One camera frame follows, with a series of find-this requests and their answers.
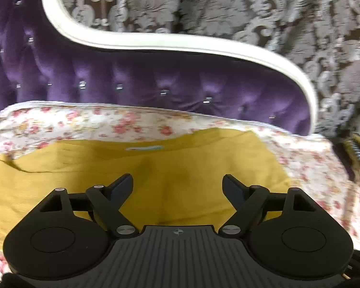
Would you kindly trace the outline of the floral quilted bedspread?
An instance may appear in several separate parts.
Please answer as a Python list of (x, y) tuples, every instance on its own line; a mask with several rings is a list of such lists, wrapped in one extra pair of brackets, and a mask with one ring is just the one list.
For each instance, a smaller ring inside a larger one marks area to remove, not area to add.
[(360, 172), (346, 169), (322, 135), (302, 137), (271, 124), (116, 105), (18, 103), (0, 111), (0, 156), (18, 158), (58, 140), (166, 140), (208, 128), (253, 131), (293, 183), (323, 206), (360, 250)]

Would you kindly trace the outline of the purple tufted headboard white frame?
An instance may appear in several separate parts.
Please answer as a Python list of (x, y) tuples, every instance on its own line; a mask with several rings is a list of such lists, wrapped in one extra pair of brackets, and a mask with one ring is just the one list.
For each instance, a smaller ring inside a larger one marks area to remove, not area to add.
[(93, 48), (60, 34), (42, 0), (0, 0), (0, 111), (29, 101), (111, 103), (313, 132), (316, 94), (292, 62), (216, 38), (160, 40), (157, 51)]

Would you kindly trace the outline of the brown silver damask curtain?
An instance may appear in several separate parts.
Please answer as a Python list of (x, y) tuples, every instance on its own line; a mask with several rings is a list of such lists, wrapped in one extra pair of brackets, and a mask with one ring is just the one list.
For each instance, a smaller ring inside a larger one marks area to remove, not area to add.
[(308, 74), (317, 130), (360, 135), (360, 0), (62, 0), (99, 30), (226, 38), (274, 51)]

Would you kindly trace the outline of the mustard yellow knit sweater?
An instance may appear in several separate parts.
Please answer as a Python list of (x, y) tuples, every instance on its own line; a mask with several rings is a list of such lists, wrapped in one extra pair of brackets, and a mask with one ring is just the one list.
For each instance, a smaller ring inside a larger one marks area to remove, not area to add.
[(123, 174), (134, 187), (121, 207), (136, 227), (213, 225), (234, 212), (222, 192), (233, 175), (285, 193), (291, 179), (251, 131), (206, 129), (156, 142), (64, 140), (12, 158), (0, 155), (0, 248), (9, 231), (53, 189), (84, 192)]

